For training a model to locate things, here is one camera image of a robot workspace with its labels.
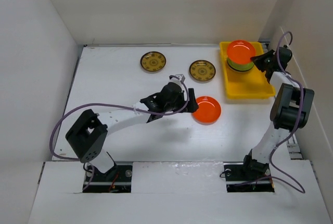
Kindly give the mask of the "black plate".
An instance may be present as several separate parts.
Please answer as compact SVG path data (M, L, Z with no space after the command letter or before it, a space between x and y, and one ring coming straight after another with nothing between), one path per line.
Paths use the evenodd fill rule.
M228 66L230 67L231 70L233 70L235 72L240 72L240 73L249 72L254 67L254 65L252 65L252 66L246 66L245 68L244 67L237 68L237 67L231 66L230 64L228 64Z

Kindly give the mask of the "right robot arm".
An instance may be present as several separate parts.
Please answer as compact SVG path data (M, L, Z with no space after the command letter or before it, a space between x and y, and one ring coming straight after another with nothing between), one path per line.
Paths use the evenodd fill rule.
M304 88L286 72L291 58L292 51L287 46L251 58L254 65L264 73L268 83L274 87L275 101L267 131L240 166L240 172L246 179L265 175L272 161L272 153L282 141L303 128L308 121L314 91Z

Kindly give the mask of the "orange plate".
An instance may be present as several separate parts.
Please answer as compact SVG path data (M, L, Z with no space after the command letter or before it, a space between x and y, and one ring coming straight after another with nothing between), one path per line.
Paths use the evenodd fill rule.
M247 65L256 55L253 45L245 40L235 40L227 47L227 58L238 65Z
M200 96L196 98L196 102L199 108L192 113L192 117L198 123L210 125L219 119L222 108L216 99L210 96Z

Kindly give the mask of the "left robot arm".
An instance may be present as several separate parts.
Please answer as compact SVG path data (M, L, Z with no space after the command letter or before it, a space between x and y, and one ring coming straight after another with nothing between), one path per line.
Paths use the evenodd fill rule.
M103 150L104 142L112 133L162 118L167 113L194 113L198 108L195 91L189 88L184 95L181 86L169 82L161 92L142 98L133 109L120 108L108 113L87 109L66 133L65 138L81 163L89 163L104 180L116 175L117 164Z

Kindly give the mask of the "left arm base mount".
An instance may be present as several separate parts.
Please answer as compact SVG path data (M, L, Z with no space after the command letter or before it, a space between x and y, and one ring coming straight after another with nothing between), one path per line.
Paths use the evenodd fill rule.
M131 193L133 163L117 163L110 174L103 174L90 164L84 164L83 193Z

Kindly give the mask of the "green plate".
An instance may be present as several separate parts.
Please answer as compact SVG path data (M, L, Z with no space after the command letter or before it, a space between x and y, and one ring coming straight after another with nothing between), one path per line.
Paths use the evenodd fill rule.
M230 64L231 66L234 66L234 67L237 67L237 68L240 68L240 67L246 67L246 66L252 66L254 65L253 62L250 62L250 63L247 63L247 64L238 64L234 61L232 61L230 58L227 58L227 63Z

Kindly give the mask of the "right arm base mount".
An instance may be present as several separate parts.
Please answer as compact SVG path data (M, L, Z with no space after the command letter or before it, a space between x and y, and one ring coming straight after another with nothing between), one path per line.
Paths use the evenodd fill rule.
M253 159L251 152L243 161L224 162L220 178L228 193L275 192L269 164Z

